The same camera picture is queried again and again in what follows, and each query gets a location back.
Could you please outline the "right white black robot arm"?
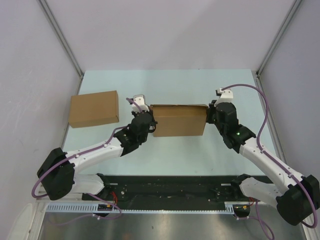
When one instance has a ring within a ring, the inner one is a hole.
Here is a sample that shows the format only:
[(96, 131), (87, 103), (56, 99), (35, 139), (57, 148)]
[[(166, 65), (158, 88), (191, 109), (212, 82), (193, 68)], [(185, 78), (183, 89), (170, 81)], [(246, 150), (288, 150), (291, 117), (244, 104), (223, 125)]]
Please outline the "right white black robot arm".
[(313, 176), (295, 171), (258, 145), (256, 135), (239, 123), (231, 102), (212, 100), (206, 122), (214, 124), (224, 144), (256, 165), (270, 180), (263, 183), (242, 174), (233, 181), (231, 196), (242, 201), (253, 197), (277, 209), (290, 225), (296, 226), (320, 207), (320, 183)]

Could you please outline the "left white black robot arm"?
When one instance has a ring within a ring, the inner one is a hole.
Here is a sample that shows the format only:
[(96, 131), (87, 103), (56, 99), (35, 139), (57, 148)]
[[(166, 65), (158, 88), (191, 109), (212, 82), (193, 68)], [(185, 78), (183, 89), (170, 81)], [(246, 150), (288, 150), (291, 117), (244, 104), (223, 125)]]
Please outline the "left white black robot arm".
[(123, 157), (137, 150), (153, 133), (157, 122), (152, 110), (133, 114), (130, 124), (117, 127), (108, 140), (70, 152), (53, 149), (37, 171), (37, 185), (52, 201), (70, 193), (92, 194), (100, 200), (110, 196), (111, 188), (103, 174), (84, 175), (81, 172), (103, 161)]

